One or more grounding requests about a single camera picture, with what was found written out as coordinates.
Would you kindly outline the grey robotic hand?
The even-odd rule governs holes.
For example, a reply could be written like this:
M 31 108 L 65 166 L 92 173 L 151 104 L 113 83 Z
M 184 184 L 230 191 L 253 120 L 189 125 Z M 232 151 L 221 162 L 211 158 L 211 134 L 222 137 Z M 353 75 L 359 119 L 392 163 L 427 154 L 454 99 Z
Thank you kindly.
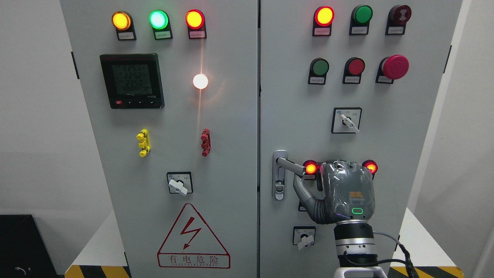
M 294 175 L 293 188 L 307 214 L 318 225 L 343 220 L 369 220 L 375 199 L 372 174 L 355 162 L 335 160 L 320 167 L 323 199 L 305 187 L 305 180 Z

